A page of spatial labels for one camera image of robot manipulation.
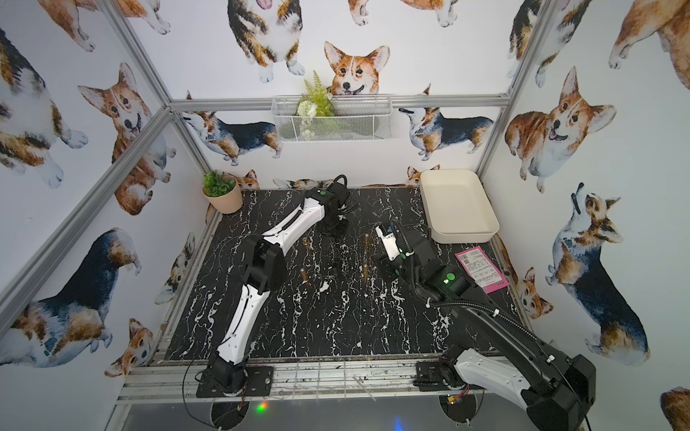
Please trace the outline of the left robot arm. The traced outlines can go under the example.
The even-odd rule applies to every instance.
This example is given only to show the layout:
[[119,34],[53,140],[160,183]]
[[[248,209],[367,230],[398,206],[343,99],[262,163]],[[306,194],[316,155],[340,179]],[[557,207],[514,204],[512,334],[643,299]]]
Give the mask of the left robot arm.
[[338,175],[327,188],[313,188],[276,226],[244,239],[240,299],[226,334],[210,355],[207,376],[224,393],[240,393],[248,381],[247,347],[263,305],[287,279],[286,256],[313,226],[330,236],[343,235],[350,198],[348,178]]

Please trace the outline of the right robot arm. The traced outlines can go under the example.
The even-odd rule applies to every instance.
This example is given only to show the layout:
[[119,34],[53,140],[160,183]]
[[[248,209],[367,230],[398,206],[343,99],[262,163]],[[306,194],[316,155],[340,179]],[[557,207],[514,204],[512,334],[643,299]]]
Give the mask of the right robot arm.
[[497,349],[487,357],[473,348],[452,346],[418,371],[414,385],[467,391],[474,386],[523,409],[540,430],[578,430],[589,423],[596,400],[596,368],[582,355],[569,357],[506,315],[487,298],[466,300],[479,286],[456,264],[444,264],[429,240],[407,233],[396,219],[375,229],[384,253],[375,263],[387,282],[398,281],[424,305],[449,309],[460,323],[473,325]]

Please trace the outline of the cream plastic tray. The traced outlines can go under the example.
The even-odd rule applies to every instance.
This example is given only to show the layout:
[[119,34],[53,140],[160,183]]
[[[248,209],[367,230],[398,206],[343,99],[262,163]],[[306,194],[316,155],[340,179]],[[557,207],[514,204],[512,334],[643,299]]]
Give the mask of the cream plastic tray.
[[500,224],[483,185],[469,170],[428,170],[420,194],[431,238],[439,244],[484,244]]

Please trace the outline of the pink paper card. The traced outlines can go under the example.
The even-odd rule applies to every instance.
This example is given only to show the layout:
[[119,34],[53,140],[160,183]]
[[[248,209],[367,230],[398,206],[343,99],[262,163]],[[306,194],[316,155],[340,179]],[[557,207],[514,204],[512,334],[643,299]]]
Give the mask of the pink paper card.
[[510,285],[506,277],[479,246],[457,253],[456,259],[485,294],[505,289]]

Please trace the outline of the artificial fern with white flower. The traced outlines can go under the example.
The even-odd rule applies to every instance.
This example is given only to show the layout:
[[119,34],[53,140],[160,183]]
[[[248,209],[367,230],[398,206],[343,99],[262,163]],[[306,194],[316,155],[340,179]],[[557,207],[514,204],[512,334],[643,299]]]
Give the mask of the artificial fern with white flower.
[[307,93],[302,96],[296,108],[300,125],[300,136],[305,139],[323,138],[334,134],[337,122],[332,105],[332,94],[323,85],[318,73],[314,72],[313,81],[305,80]]

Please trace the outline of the small potted green plant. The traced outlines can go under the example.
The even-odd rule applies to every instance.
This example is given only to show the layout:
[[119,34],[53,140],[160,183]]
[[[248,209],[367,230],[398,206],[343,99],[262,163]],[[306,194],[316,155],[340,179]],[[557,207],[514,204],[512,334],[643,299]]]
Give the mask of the small potted green plant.
[[202,192],[210,205],[221,214],[233,214],[243,206],[242,188],[232,175],[207,172],[203,178]]

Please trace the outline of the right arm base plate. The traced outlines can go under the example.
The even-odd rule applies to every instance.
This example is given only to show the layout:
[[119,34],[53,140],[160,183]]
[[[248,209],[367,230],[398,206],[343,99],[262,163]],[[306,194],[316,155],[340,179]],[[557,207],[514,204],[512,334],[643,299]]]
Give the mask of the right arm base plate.
[[481,390],[481,386],[469,384],[449,363],[420,361],[415,364],[413,386],[420,391]]

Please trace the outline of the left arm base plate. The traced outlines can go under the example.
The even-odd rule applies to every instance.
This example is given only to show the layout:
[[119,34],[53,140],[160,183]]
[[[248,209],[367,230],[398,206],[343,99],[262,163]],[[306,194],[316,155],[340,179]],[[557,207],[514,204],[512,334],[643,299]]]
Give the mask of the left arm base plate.
[[236,367],[229,373],[205,369],[201,375],[198,398],[266,397],[271,394],[272,366]]

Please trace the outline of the aluminium front rail frame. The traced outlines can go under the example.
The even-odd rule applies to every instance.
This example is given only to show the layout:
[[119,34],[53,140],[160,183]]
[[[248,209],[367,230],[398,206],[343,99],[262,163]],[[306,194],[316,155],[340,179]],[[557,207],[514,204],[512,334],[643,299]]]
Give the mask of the aluminium front rail frame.
[[150,366],[133,371],[117,399],[118,404],[195,402],[272,402],[273,400],[330,400],[443,395],[461,391],[420,391],[413,386],[415,364],[440,361],[435,357],[375,358],[372,360],[319,360],[255,363],[275,371],[271,394],[266,397],[198,398],[200,362],[191,366]]

